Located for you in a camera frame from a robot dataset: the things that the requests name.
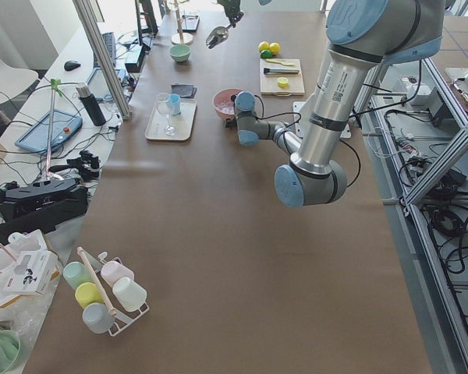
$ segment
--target black cylinder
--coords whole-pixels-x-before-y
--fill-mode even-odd
[[[94,125],[102,126],[105,124],[106,118],[104,118],[101,107],[95,99],[95,96],[90,92],[88,86],[85,83],[80,83],[76,85],[76,90],[80,96],[80,101],[85,107],[85,110],[87,110],[87,113]]]

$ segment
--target pink bowl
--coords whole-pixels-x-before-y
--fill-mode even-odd
[[[228,88],[217,92],[213,97],[213,108],[221,119],[233,119],[236,115],[234,113],[234,102],[231,100],[232,95],[237,95],[239,88]]]

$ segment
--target green bowl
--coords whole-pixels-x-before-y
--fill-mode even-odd
[[[177,62],[184,62],[189,59],[190,47],[185,44],[177,44],[170,48],[170,56]]]

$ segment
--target pink cup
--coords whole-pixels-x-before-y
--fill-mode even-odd
[[[101,276],[111,288],[123,277],[130,278],[133,281],[133,271],[114,260],[104,264],[101,269]]]

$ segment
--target green clip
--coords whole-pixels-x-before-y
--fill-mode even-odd
[[[62,97],[62,92],[59,89],[59,84],[61,84],[60,79],[50,79],[50,85],[52,89],[59,94],[60,97]]]

